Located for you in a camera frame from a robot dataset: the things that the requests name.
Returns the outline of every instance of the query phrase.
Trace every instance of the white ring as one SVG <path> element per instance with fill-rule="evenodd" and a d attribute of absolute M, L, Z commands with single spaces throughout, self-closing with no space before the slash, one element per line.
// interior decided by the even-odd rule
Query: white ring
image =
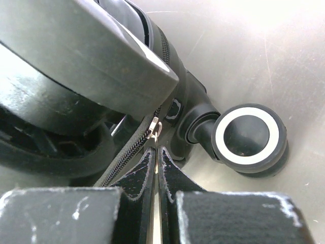
<path fill-rule="evenodd" d="M 224 143 L 224 138 L 223 138 L 224 132 L 227 126 L 230 124 L 230 122 L 244 115 L 252 115 L 260 118 L 268 126 L 270 132 L 269 141 L 267 145 L 264 147 L 264 149 L 260 151 L 258 154 L 248 156 L 248 157 L 238 156 L 232 153 L 231 151 L 229 151 L 229 149 Z M 231 111 L 221 120 L 215 132 L 215 141 L 220 153 L 229 161 L 241 165 L 256 164 L 266 159 L 275 150 L 279 142 L 279 127 L 272 116 L 270 116 L 267 112 L 259 108 L 251 108 L 251 107 L 239 108 L 234 111 Z"/>

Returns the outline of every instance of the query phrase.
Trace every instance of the caster wheel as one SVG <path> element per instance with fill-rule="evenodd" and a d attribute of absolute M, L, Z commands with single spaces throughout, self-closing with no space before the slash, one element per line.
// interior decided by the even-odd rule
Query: caster wheel
<path fill-rule="evenodd" d="M 216 121 L 211 139 L 216 156 L 241 175 L 274 176 L 287 161 L 286 128 L 279 116 L 263 105 L 229 109 Z"/>

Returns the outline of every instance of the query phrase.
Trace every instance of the metal zipper slider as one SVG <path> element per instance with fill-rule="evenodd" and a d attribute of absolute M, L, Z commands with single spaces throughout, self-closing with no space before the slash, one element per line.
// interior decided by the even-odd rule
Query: metal zipper slider
<path fill-rule="evenodd" d="M 159 125 L 159 129 L 158 129 L 158 131 L 157 131 L 157 135 L 158 135 L 158 136 L 160 135 L 161 130 L 162 130 L 162 128 L 163 128 L 163 124 L 162 124 L 161 122 L 159 122 L 159 118 L 158 118 L 158 117 L 154 117 L 154 118 L 152 119 L 152 122 L 151 122 L 150 126 L 149 126 L 149 131 L 150 131 L 150 133 L 149 133 L 149 135 L 147 136 L 147 139 L 150 139 L 150 138 L 152 138 L 152 137 L 155 136 L 153 133 L 154 133 L 154 129 L 156 128 L 157 124 Z"/>

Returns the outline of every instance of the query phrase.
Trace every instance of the zipper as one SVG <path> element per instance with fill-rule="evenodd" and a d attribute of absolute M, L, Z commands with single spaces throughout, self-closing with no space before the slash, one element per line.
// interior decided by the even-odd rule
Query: zipper
<path fill-rule="evenodd" d="M 145 131 L 145 133 L 134 143 L 126 153 L 120 158 L 118 163 L 112 169 L 110 174 L 107 176 L 105 180 L 101 183 L 100 187 L 108 187 L 112 180 L 117 176 L 117 174 L 125 167 L 125 165 L 134 157 L 134 155 L 143 147 L 148 139 L 152 137 L 154 129 L 156 125 L 158 125 L 158 116 L 160 114 L 161 106 L 154 112 L 152 122 L 149 128 Z"/>

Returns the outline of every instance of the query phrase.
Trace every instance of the stainless steel table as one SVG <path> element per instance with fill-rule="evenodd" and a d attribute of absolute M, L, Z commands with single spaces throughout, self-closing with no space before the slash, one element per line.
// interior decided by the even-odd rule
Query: stainless steel table
<path fill-rule="evenodd" d="M 134 0 L 161 27 L 220 112 L 272 108 L 287 127 L 289 162 L 277 176 L 244 178 L 200 146 L 185 173 L 210 191 L 290 195 L 325 243 L 325 3 Z"/>

